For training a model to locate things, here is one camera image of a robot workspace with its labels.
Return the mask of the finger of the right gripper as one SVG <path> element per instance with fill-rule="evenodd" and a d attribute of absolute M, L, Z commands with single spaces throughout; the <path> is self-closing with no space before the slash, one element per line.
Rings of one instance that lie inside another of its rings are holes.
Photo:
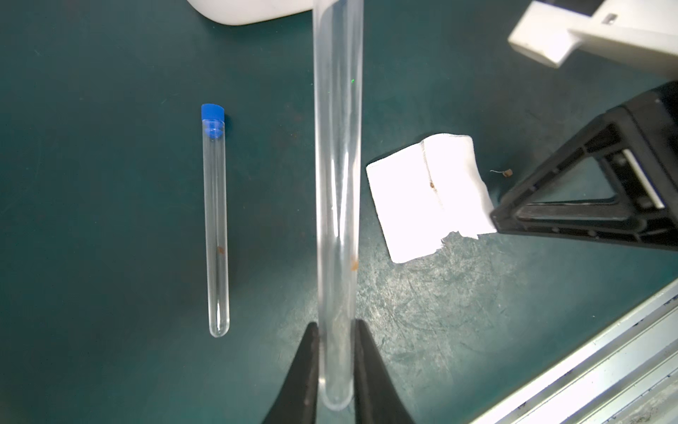
<path fill-rule="evenodd" d="M 676 250 L 676 82 L 594 118 L 491 218 L 503 234 Z"/>

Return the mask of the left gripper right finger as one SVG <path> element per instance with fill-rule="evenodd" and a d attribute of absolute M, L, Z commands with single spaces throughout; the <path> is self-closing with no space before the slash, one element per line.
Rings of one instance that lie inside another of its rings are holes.
<path fill-rule="evenodd" d="M 355 422 L 414 424 L 363 320 L 356 321 L 354 353 Z"/>

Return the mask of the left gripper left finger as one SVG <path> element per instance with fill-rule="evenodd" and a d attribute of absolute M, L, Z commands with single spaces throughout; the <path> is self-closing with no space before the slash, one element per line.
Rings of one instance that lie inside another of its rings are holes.
<path fill-rule="evenodd" d="M 309 323 L 298 345 L 281 390 L 263 424 L 314 424 L 319 387 L 320 337 L 317 323 Z"/>

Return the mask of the white wipe cloth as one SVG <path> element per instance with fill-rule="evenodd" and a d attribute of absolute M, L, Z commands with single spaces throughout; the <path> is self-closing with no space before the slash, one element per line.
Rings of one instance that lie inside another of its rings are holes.
<path fill-rule="evenodd" d="M 393 263 L 434 254 L 452 232 L 497 232 L 469 135 L 428 136 L 370 163 L 367 180 Z"/>

